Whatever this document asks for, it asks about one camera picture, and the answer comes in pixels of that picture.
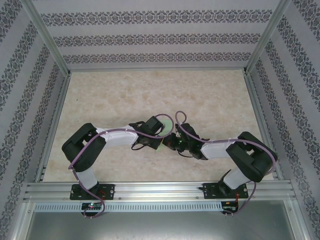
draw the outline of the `floor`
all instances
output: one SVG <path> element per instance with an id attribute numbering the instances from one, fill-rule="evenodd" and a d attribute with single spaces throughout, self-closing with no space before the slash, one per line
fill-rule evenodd
<path id="1" fill-rule="evenodd" d="M 201 138 L 243 131 L 261 138 L 241 70 L 73 73 L 44 181 L 75 181 L 61 146 L 83 124 L 117 128 L 160 113 L 174 117 L 178 110 Z M 98 181 L 106 182 L 216 181 L 235 167 L 230 158 L 197 160 L 166 147 L 130 146 L 103 150 L 93 165 Z"/>

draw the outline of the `metal bracket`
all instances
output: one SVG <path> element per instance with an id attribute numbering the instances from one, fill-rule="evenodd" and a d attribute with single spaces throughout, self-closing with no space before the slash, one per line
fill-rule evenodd
<path id="1" fill-rule="evenodd" d="M 94 190 L 99 198 L 102 200 L 113 200 L 115 195 L 114 184 L 99 184 L 98 188 Z M 71 187 L 70 200 L 97 200 L 91 196 L 79 184 L 73 184 Z"/>
<path id="2" fill-rule="evenodd" d="M 204 199 L 236 199 L 237 194 L 238 199 L 247 199 L 249 197 L 246 184 L 240 185 L 237 189 L 230 190 L 228 196 L 220 193 L 217 182 L 203 183 L 201 190 L 203 190 Z"/>

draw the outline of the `purple cable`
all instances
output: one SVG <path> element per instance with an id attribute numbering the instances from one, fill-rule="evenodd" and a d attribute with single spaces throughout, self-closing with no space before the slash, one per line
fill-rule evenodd
<path id="1" fill-rule="evenodd" d="M 106 210 L 106 205 L 105 205 L 105 202 L 104 202 L 100 197 L 98 197 L 97 195 L 95 195 L 95 194 L 93 194 L 92 192 L 90 192 L 90 191 L 89 191 L 88 189 L 86 189 L 85 186 L 80 182 L 80 180 L 79 180 L 79 178 L 78 178 L 78 175 L 77 175 L 77 172 L 76 172 L 75 169 L 74 169 L 74 165 L 75 165 L 76 162 L 79 160 L 80 156 L 84 153 L 84 151 L 87 149 L 87 147 L 88 147 L 96 138 L 98 138 L 99 136 L 101 136 L 101 135 L 103 135 L 103 134 L 105 134 L 105 133 L 125 131 L 125 132 L 131 132 L 131 133 L 140 134 L 140 135 L 146 136 L 146 137 L 148 137 L 148 138 L 152 138 L 152 139 L 163 139 L 163 138 L 169 136 L 169 135 L 173 132 L 173 130 L 174 130 L 175 122 L 174 122 L 174 120 L 172 119 L 172 117 L 170 117 L 169 115 L 167 115 L 167 114 L 165 114 L 165 113 L 158 114 L 158 115 L 156 115 L 155 117 L 157 118 L 157 117 L 159 117 L 159 116 L 166 116 L 166 117 L 168 117 L 168 118 L 171 120 L 171 122 L 172 122 L 172 128 L 171 128 L 171 130 L 169 131 L 169 133 L 167 133 L 166 135 L 164 135 L 164 136 L 151 136 L 151 135 L 145 134 L 145 133 L 140 132 L 140 131 L 131 130 L 131 129 L 125 129 L 125 128 L 109 129 L 109 130 L 107 130 L 107 131 L 102 131 L 102 132 L 98 133 L 97 135 L 95 135 L 93 138 L 91 138 L 91 139 L 87 142 L 87 144 L 81 149 L 81 151 L 78 153 L 78 155 L 74 158 L 74 160 L 71 162 L 71 164 L 69 165 L 68 169 L 69 169 L 69 170 L 72 169 L 72 172 L 73 172 L 73 174 L 74 174 L 74 176 L 75 176 L 75 179 L 78 181 L 80 187 L 81 187 L 84 191 L 86 191 L 88 194 L 90 194 L 91 196 L 93 196 L 94 198 L 96 198 L 97 200 L 99 200 L 99 201 L 101 202 L 101 204 L 103 205 L 102 211 L 99 212 L 99 213 L 97 213 L 97 214 L 94 215 L 94 216 L 87 216 L 87 215 L 86 215 L 87 209 L 85 209 L 84 212 L 83 212 L 83 215 L 84 215 L 85 218 L 94 219 L 94 218 L 97 218 L 97 217 L 101 216 L 101 215 L 104 213 L 104 211 Z"/>
<path id="2" fill-rule="evenodd" d="M 254 146 L 262 149 L 263 151 L 265 151 L 265 152 L 269 155 L 269 157 L 271 158 L 271 160 L 272 160 L 272 167 L 271 167 L 271 169 L 267 172 L 267 174 L 270 174 L 270 173 L 272 173 L 272 172 L 274 171 L 274 169 L 275 169 L 275 167 L 276 167 L 276 159 L 275 159 L 275 157 L 272 155 L 272 153 L 271 153 L 268 149 L 266 149 L 264 146 L 261 146 L 260 144 L 257 144 L 257 143 L 255 143 L 255 142 L 253 142 L 253 141 L 248 141 L 248 140 L 243 140 L 243 139 L 237 139 L 237 138 L 236 138 L 236 139 L 213 140 L 213 141 L 202 140 L 202 139 L 200 139 L 200 138 L 198 138 L 198 137 L 196 137 L 196 136 L 193 136 L 192 134 L 190 134 L 189 132 L 187 132 L 183 127 L 181 127 L 181 124 L 179 123 L 179 120 L 178 120 L 178 114 L 179 114 L 179 113 L 182 113 L 182 114 L 184 115 L 184 120 L 183 120 L 182 123 L 185 123 L 185 122 L 186 122 L 186 120 L 187 120 L 187 115 L 186 115 L 183 111 L 177 111 L 177 112 L 175 113 L 175 121 L 176 121 L 176 123 L 178 124 L 178 126 L 180 127 L 180 129 L 181 129 L 185 134 L 187 134 L 188 136 L 190 136 L 190 137 L 192 137 L 193 139 L 198 140 L 198 141 L 200 141 L 200 142 L 202 142 L 202 143 L 219 144 L 219 143 L 228 143 L 228 142 L 241 142 L 241 143 L 246 143 L 246 144 L 254 145 Z M 233 215 L 236 215 L 236 214 L 242 212 L 242 211 L 245 209 L 245 207 L 248 205 L 249 201 L 250 201 L 251 198 L 253 197 L 253 195 L 254 195 L 254 193 L 255 193 L 255 191 L 256 191 L 256 188 L 257 188 L 257 184 L 254 182 L 254 187 L 253 187 L 253 190 L 252 190 L 251 195 L 249 196 L 249 198 L 247 199 L 247 201 L 242 205 L 242 207 L 241 207 L 237 212 L 235 212 Z"/>

